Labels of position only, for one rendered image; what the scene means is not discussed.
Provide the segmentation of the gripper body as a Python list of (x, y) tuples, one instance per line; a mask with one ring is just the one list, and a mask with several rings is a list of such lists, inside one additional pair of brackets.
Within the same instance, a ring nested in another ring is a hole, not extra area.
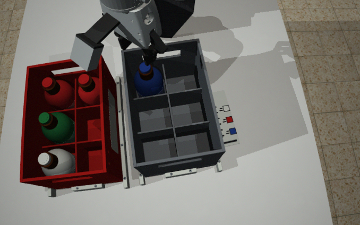
[(149, 3), (140, 2), (137, 6), (125, 10), (114, 10), (106, 7), (100, 1), (103, 14), (110, 14), (120, 24), (114, 29), (115, 32), (139, 46), (148, 49), (150, 45), (150, 31), (161, 36), (162, 29), (158, 10), (154, 0)]

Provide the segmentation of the white paper pick list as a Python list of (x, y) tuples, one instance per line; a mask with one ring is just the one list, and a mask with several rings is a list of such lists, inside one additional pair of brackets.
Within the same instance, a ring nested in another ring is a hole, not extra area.
[(240, 144), (225, 91), (213, 92), (224, 145)]

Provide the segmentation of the red bottle crate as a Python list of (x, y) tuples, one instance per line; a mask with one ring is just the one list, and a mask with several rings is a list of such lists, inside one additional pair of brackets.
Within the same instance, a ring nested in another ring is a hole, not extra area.
[[(71, 59), (27, 66), (20, 183), (63, 189), (123, 181), (116, 83), (102, 55), (95, 70), (55, 75), (52, 73), (55, 70), (73, 67), (79, 65)], [(86, 107), (79, 98), (78, 79), (82, 74), (99, 78), (99, 105)], [(71, 85), (75, 90), (75, 108), (56, 111), (47, 103), (45, 90), (42, 87), (42, 81), (46, 77), (63, 80)], [(48, 140), (42, 133), (38, 119), (44, 112), (60, 112), (72, 119), (75, 122), (75, 142), (56, 145)], [(38, 157), (52, 149), (64, 149), (75, 155), (76, 173), (46, 176), (38, 162)]]

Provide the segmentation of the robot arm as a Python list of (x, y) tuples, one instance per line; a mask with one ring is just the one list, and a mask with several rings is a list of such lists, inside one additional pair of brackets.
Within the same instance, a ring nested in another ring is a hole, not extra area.
[[(125, 10), (137, 6), (140, 2), (150, 0), (100, 0), (106, 7), (114, 10)], [(70, 59), (85, 71), (97, 69), (104, 45), (101, 43), (120, 22), (106, 13), (86, 33), (75, 36)]]

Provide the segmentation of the blue bottle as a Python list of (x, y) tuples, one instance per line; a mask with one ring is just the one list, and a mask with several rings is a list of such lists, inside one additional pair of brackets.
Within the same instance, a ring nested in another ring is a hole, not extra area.
[(164, 94), (164, 82), (161, 72), (151, 64), (141, 63), (134, 76), (134, 85), (140, 97)]

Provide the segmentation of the green bottle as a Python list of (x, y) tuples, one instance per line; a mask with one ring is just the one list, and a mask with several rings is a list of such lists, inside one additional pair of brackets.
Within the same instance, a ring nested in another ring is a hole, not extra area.
[(44, 136), (55, 144), (75, 142), (75, 122), (62, 112), (43, 112), (39, 123)]

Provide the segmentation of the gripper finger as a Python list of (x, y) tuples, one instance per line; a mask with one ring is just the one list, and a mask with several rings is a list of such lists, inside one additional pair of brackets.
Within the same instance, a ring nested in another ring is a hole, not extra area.
[(150, 43), (149, 49), (143, 50), (143, 59), (146, 66), (154, 62), (157, 58), (157, 54), (164, 54), (164, 52), (168, 49), (164, 42), (160, 39), (157, 33), (152, 29), (150, 31)]
[(115, 36), (119, 37), (118, 41), (122, 50), (125, 50), (132, 42), (114, 31)]

